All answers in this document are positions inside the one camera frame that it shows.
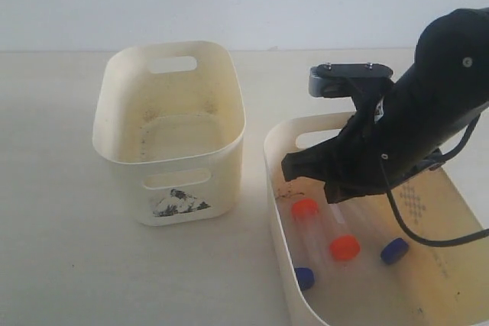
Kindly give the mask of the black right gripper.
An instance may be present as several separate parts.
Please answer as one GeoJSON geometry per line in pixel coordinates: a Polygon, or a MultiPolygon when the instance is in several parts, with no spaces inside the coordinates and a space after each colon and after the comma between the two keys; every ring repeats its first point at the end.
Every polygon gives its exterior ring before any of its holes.
{"type": "Polygon", "coordinates": [[[281,161],[286,182],[300,177],[324,182],[329,204],[381,195],[405,180],[399,132],[405,118],[404,93],[391,89],[352,100],[356,112],[337,138],[287,153],[281,161]]]}

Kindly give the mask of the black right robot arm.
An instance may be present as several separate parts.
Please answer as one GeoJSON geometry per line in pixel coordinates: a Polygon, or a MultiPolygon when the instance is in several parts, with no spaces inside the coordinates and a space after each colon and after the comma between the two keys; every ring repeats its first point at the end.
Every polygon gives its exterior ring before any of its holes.
{"type": "Polygon", "coordinates": [[[421,33],[397,80],[379,63],[311,69],[315,97],[349,97],[355,113],[339,133],[282,159],[286,181],[323,182],[328,202],[377,195],[449,158],[439,148],[488,107],[488,11],[460,8],[421,33]]]}

